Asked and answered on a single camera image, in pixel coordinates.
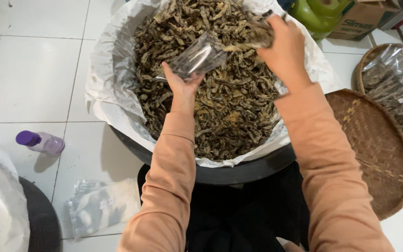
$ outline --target purple bottle cap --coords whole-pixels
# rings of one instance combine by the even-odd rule
[[[23,130],[20,133],[18,133],[17,137],[15,138],[17,143],[25,146],[36,146],[41,142],[41,137],[38,133],[28,131],[28,130]]]

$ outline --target dried fish chips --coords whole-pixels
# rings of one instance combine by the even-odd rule
[[[246,42],[229,45],[224,48],[225,51],[234,52],[249,49],[270,48],[273,45],[274,30],[266,21],[250,21],[247,22],[246,26],[251,29],[245,38]]]
[[[241,0],[171,0],[138,27],[135,93],[154,138],[160,136],[172,103],[168,84],[152,81],[163,73],[161,62],[171,62],[207,30],[222,48],[247,42],[253,36],[249,24],[261,22],[271,11],[256,16],[241,5]],[[274,78],[255,49],[229,52],[225,64],[206,74],[195,99],[196,157],[233,159],[268,139],[277,123],[271,121],[278,94]]]
[[[362,72],[366,94],[382,105],[403,130],[403,48],[389,45]]]

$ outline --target orange sleeve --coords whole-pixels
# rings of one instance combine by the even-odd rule
[[[394,251],[373,212],[355,152],[318,83],[275,102],[310,209],[311,251]]]
[[[142,187],[141,211],[128,222],[118,252],[183,251],[195,182],[193,116],[171,112]]]

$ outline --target right hand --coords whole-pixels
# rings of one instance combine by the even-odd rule
[[[312,82],[304,68],[304,36],[295,23],[287,24],[278,15],[266,20],[274,30],[271,48],[259,48],[257,54],[286,85],[290,93],[304,89]]]

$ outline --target hand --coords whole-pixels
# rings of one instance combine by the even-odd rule
[[[179,76],[172,72],[166,62],[163,62],[164,75],[167,83],[173,92],[171,112],[183,112],[194,114],[195,93],[205,75],[193,79],[190,83],[185,83]]]
[[[274,30],[273,45],[256,52],[293,94],[312,83],[304,68],[304,36],[295,23],[286,24],[278,15],[269,17],[267,22]]]

